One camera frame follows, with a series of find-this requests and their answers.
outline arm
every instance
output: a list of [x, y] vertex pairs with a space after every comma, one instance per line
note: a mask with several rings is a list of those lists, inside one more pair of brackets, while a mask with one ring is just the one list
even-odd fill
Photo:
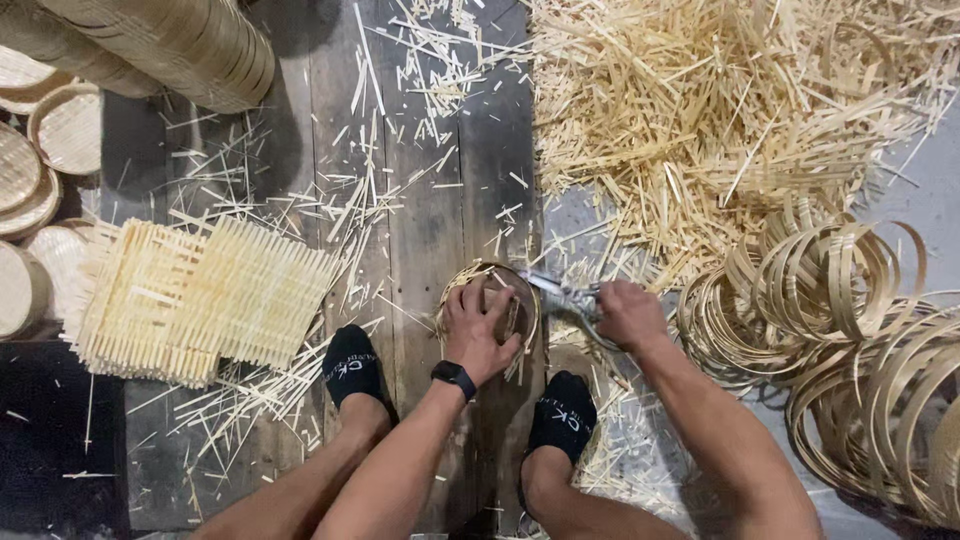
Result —
[[[449, 360], [479, 387], [510, 365], [520, 346], [514, 334], [502, 346], [493, 338], [497, 318], [514, 294], [500, 291], [481, 312], [485, 277], [454, 288], [444, 305]], [[370, 453], [327, 511], [314, 538], [407, 538], [426, 503], [454, 421], [466, 406], [459, 386], [434, 381], [417, 408]]]
[[697, 369], [667, 335], [656, 295], [604, 283], [597, 330], [627, 351], [697, 464], [733, 495], [740, 538], [819, 538], [813, 502], [770, 432]]

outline smartwatch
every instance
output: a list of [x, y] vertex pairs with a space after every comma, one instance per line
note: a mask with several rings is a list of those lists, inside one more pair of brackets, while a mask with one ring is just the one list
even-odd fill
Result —
[[464, 366], [460, 364], [441, 360], [437, 362], [437, 365], [433, 368], [433, 371], [430, 373], [430, 378], [460, 386], [468, 402], [473, 399], [473, 394], [477, 393], [476, 385], [470, 380], [470, 375], [467, 375], [467, 370], [464, 369]]

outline foot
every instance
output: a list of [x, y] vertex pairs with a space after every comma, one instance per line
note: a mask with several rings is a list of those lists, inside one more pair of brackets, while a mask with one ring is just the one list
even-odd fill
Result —
[[338, 410], [344, 399], [357, 393], [384, 403], [377, 361], [373, 344], [363, 329], [347, 325], [337, 330], [326, 348], [323, 369], [326, 389]]
[[535, 500], [539, 493], [549, 493], [557, 482], [570, 482], [573, 466], [587, 447], [596, 423], [597, 409], [587, 383], [568, 371], [557, 373], [534, 406], [534, 425], [520, 466], [519, 495], [524, 510], [530, 512], [528, 502], [536, 508], [527, 496]]

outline woven bamboo basket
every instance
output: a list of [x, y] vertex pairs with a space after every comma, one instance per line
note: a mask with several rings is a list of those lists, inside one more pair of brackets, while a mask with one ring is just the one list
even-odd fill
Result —
[[233, 113], [256, 107], [273, 82], [270, 42], [226, 0], [41, 2], [104, 48], [208, 109]]
[[51, 288], [36, 258], [0, 241], [0, 340], [16, 337], [43, 318]]
[[8, 47], [0, 47], [0, 88], [17, 90], [39, 85], [57, 69]]
[[97, 224], [94, 223], [93, 221], [90, 221], [89, 219], [84, 219], [82, 217], [68, 217], [66, 219], [61, 219], [60, 221], [54, 224], [54, 227], [63, 227], [65, 229], [69, 229], [70, 231], [73, 231], [74, 233], [79, 234], [87, 242], [93, 239], [93, 235], [94, 235], [93, 228], [96, 226]]
[[47, 318], [62, 321], [80, 286], [80, 265], [86, 259], [86, 240], [65, 227], [44, 227], [21, 247], [43, 265], [50, 276]]
[[0, 109], [14, 114], [31, 114], [50, 92], [73, 82], [74, 77], [65, 71], [57, 71], [43, 82], [26, 88], [0, 89]]
[[27, 123], [27, 137], [47, 165], [76, 175], [100, 170], [100, 89], [63, 86], [43, 98]]
[[36, 192], [41, 169], [30, 141], [0, 122], [0, 212], [15, 209]]
[[35, 61], [127, 97], [160, 91], [160, 83], [45, 11], [36, 0], [0, 0], [0, 44]]
[[0, 213], [0, 240], [19, 240], [50, 223], [63, 198], [60, 177], [45, 169], [43, 180], [33, 195], [19, 207]]

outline leg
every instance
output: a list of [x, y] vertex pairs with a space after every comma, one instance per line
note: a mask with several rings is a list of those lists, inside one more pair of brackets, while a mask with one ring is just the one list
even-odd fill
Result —
[[[376, 352], [355, 325], [337, 330], [324, 357], [324, 382], [343, 428], [295, 471], [218, 514], [195, 538], [309, 538], [353, 471], [390, 431]], [[314, 396], [323, 393], [314, 383]]]
[[573, 465], [557, 447], [534, 450], [523, 461], [520, 477], [530, 515], [555, 540], [686, 538], [646, 510], [571, 487]]
[[367, 394], [340, 408], [343, 429], [303, 465], [217, 514], [194, 538], [309, 538], [350, 475], [390, 430], [387, 409]]

